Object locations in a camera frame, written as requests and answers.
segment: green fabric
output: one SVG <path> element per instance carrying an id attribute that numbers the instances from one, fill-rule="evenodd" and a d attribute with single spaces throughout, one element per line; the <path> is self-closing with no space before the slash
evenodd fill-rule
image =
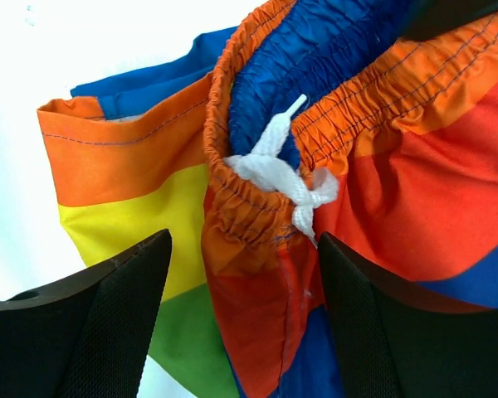
<path id="1" fill-rule="evenodd" d="M 498 0 L 415 0 L 416 12 L 403 33 L 408 40 L 426 41 L 498 12 Z"/>
<path id="2" fill-rule="evenodd" d="M 239 396 L 206 284 L 160 304 L 149 355 L 199 398 Z"/>

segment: blue lining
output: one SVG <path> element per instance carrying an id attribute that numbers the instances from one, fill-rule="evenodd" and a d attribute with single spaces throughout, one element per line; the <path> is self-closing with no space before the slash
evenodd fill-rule
<path id="1" fill-rule="evenodd" d="M 249 153 L 271 116 L 300 94 L 313 104 L 372 63 L 416 6 L 414 0 L 299 0 L 237 75 L 229 108 L 233 154 Z M 291 134 L 279 158 L 299 167 Z"/>
<path id="2" fill-rule="evenodd" d="M 190 52 L 176 61 L 78 85 L 71 95 L 98 97 L 108 120 L 143 114 L 211 71 L 235 30 L 203 33 Z"/>
<path id="3" fill-rule="evenodd" d="M 235 382 L 241 398 L 246 398 L 236 372 Z M 335 356 L 335 344 L 325 306 L 308 315 L 305 335 L 295 358 L 269 398 L 344 398 L 343 384 Z"/>

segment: red stripe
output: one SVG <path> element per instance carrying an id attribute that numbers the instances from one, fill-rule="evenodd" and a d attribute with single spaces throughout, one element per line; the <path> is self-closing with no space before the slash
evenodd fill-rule
<path id="1" fill-rule="evenodd" d="M 498 84 L 449 127 L 349 167 L 320 231 L 408 279 L 460 274 L 498 245 Z"/>

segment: white background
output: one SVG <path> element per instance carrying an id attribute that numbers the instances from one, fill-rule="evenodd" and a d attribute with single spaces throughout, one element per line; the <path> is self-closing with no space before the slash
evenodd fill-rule
<path id="1" fill-rule="evenodd" d="M 0 1 L 0 299 L 84 268 L 59 224 L 36 109 L 78 84 L 179 58 L 261 3 Z M 190 395 L 148 360 L 139 396 Z"/>

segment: orange waistband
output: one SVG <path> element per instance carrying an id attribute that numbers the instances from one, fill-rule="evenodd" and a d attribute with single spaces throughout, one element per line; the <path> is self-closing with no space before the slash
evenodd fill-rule
<path id="1" fill-rule="evenodd" d="M 204 148 L 214 192 L 212 211 L 222 233 L 245 244 L 283 246 L 295 239 L 293 207 L 239 178 L 228 156 L 230 87 L 293 2 L 271 0 L 238 28 L 212 81 Z M 399 41 L 371 66 L 299 115 L 292 125 L 301 174 L 327 167 L 348 171 L 347 157 L 380 153 L 404 132 L 427 133 L 452 123 L 498 82 L 498 13 L 424 43 Z"/>

